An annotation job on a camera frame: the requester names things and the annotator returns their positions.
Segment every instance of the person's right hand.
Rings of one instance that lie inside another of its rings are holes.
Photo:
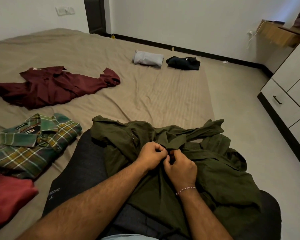
[[[176,161],[170,165],[170,156],[164,160],[164,170],[170,178],[174,188],[177,192],[187,187],[194,187],[196,185],[197,165],[188,159],[181,151],[173,150]]]

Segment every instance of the folded plaid shirt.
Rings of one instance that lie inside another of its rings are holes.
[[[36,114],[0,133],[0,173],[35,179],[81,132],[79,123],[55,113]]]

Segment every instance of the plaid shirt collar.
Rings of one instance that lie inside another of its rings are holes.
[[[42,133],[57,133],[58,127],[52,120],[52,118],[35,114],[21,125],[13,128],[5,129],[0,133],[0,142],[8,146],[17,147],[34,147],[37,141],[38,135],[36,134],[25,134],[23,131],[31,129],[36,125],[40,125],[40,131]]]

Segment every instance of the folded gray garment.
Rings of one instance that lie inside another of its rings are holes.
[[[132,58],[134,64],[142,64],[161,68],[164,55],[152,54],[149,52],[136,50]]]

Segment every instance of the bed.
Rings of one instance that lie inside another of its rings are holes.
[[[161,69],[135,65],[135,50],[163,54]],[[69,72],[99,78],[105,68],[114,70],[121,84],[67,104],[27,110],[0,98],[0,131],[40,113],[62,113],[87,131],[92,118],[103,117],[127,123],[142,120],[154,127],[178,125],[201,127],[214,119],[208,81],[199,71],[170,68],[166,59],[187,54],[68,29],[53,29],[0,41],[0,82],[24,82],[20,72],[29,68],[64,66]],[[65,169],[76,148],[72,143],[53,165],[35,181],[39,194],[0,229],[0,239],[15,239],[40,219],[51,182]]]

